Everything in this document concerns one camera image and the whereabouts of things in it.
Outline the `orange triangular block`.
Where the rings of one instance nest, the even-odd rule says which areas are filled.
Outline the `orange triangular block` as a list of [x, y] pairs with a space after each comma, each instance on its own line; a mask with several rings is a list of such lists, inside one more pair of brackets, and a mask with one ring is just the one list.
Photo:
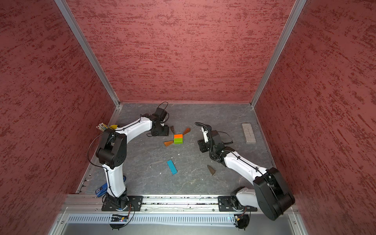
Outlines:
[[167, 141], [167, 142], [164, 142], [164, 145], [165, 145], [166, 147], [168, 147], [168, 146], [170, 146], [170, 145], [172, 145], [172, 144], [174, 144], [174, 141]]

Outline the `orange rectangular block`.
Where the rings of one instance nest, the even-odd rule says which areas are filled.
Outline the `orange rectangular block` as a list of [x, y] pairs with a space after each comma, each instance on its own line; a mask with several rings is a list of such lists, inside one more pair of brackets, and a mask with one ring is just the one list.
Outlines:
[[175, 139], [183, 138], [183, 134], [175, 134], [175, 135], [174, 135], [174, 138], [175, 138]]

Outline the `green rectangular block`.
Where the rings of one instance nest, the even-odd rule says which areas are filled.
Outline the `green rectangular block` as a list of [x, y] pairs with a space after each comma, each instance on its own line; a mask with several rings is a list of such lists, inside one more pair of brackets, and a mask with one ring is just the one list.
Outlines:
[[174, 142], [175, 145], [182, 144], [183, 138], [174, 138], [173, 142]]

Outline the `red-orange triangular block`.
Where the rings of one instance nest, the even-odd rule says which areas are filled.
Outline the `red-orange triangular block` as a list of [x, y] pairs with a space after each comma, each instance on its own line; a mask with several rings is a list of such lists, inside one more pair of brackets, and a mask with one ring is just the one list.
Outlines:
[[190, 129], [190, 128], [187, 128], [187, 129], [183, 132], [183, 135], [188, 134], [190, 131], [191, 131], [191, 129]]

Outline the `teal block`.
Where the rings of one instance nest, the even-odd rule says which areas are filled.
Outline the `teal block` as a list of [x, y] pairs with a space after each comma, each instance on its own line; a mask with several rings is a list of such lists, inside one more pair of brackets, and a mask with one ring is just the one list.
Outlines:
[[167, 161], [167, 165], [168, 165], [168, 167], [169, 167], [172, 175], [177, 174], [178, 171], [177, 171], [177, 169], [176, 169], [176, 167], [175, 167], [175, 165], [174, 165], [174, 163], [173, 163], [172, 160]]

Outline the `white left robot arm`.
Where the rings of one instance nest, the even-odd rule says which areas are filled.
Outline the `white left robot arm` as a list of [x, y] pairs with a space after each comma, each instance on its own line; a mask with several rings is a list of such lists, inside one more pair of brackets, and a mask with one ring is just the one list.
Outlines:
[[169, 113], [158, 107], [153, 114], [144, 114], [125, 126], [107, 128], [99, 141], [96, 157], [104, 169], [107, 181], [107, 199], [113, 207], [122, 210], [128, 205], [126, 186], [123, 180], [123, 163], [127, 157], [127, 144], [139, 135], [149, 132], [152, 137], [169, 135], [165, 124]]

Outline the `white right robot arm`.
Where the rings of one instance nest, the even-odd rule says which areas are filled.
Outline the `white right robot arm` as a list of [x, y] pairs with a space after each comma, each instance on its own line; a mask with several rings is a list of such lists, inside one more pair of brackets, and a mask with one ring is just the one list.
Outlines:
[[282, 174], [275, 168], [261, 167], [225, 145], [217, 131], [201, 128], [203, 139], [198, 141], [200, 151], [225, 167], [237, 172], [252, 183], [253, 190], [246, 187], [233, 191], [231, 204], [235, 210], [247, 206], [260, 209], [274, 221], [295, 204], [292, 190]]

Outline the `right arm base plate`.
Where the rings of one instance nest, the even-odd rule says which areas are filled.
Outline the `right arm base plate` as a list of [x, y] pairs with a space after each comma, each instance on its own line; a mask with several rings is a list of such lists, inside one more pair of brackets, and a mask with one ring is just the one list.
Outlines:
[[220, 212], [257, 212], [258, 209], [252, 206], [243, 206], [235, 196], [219, 196], [218, 208]]

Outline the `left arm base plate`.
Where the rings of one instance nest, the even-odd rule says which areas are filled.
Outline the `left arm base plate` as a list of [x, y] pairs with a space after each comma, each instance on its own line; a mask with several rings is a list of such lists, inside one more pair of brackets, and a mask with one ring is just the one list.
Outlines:
[[102, 211], [103, 212], [125, 212], [125, 211], [136, 211], [141, 210], [142, 196], [122, 196], [120, 198], [115, 198], [109, 194], [105, 194], [103, 198]]

